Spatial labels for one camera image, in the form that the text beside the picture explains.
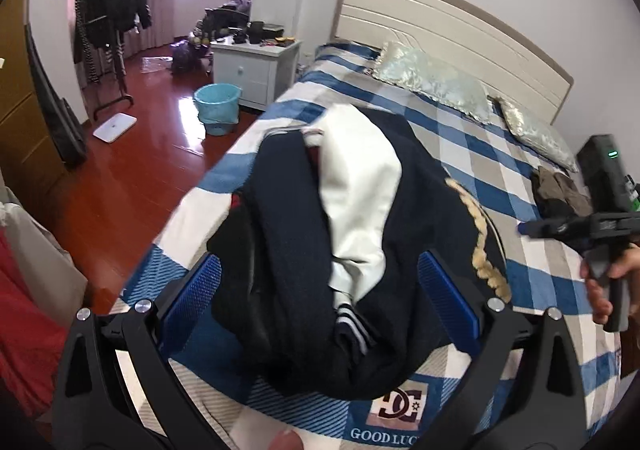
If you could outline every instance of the logo patch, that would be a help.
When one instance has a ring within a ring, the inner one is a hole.
[[[371,403],[367,424],[394,430],[418,430],[427,403],[426,383],[407,381]]]

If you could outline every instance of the bed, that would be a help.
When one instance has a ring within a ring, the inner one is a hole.
[[[480,79],[490,94],[516,99],[552,122],[570,90],[571,77],[540,49],[494,17],[460,0],[337,0],[330,42],[318,48],[306,73],[238,139],[222,160],[188,192],[127,283],[114,312],[154,298],[182,277],[204,252],[225,219],[231,192],[251,170],[265,133],[311,123],[344,102],[402,114],[443,167],[484,206],[505,245],[514,308],[565,314],[581,366],[587,425],[604,423],[620,374],[620,341],[591,321],[577,253],[553,240],[528,240],[515,231],[538,218],[530,173],[553,164],[519,144],[498,109],[481,125],[426,96],[385,84],[367,74],[385,40],[429,50]],[[162,432],[130,361],[118,355],[142,421]],[[518,367],[512,351],[481,427],[497,420]],[[211,317],[198,320],[185,348],[170,360],[202,415],[232,448],[266,449],[283,428],[295,428],[306,450],[363,444],[406,448],[433,420],[469,363],[453,346],[439,348],[398,390],[375,401],[339,401],[308,394],[285,398],[245,370],[236,338]],[[403,401],[412,413],[399,412]]]

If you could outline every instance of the black bag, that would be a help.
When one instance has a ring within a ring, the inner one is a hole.
[[[84,130],[69,104],[64,98],[58,97],[47,78],[33,41],[31,26],[27,24],[24,28],[31,77],[44,121],[62,161],[68,167],[75,167],[84,162],[87,156]]]

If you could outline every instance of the trash bin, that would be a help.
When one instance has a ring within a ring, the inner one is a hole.
[[[232,84],[209,84],[195,91],[193,99],[198,119],[207,134],[222,136],[231,132],[238,123],[240,87]]]

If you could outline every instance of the wooden floor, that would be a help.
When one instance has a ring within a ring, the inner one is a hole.
[[[256,118],[241,111],[233,133],[206,136],[191,98],[195,89],[210,83],[204,71],[140,73],[143,56],[167,54],[158,48],[127,60],[126,81],[135,104],[127,108],[121,102],[104,110],[95,126],[116,112],[135,116],[137,123],[111,144],[91,135],[92,124],[88,160],[56,185],[44,220],[89,280],[98,312],[111,307],[181,197]],[[85,91],[88,105],[94,106],[95,87]],[[100,100],[116,94],[113,75],[106,75]]]

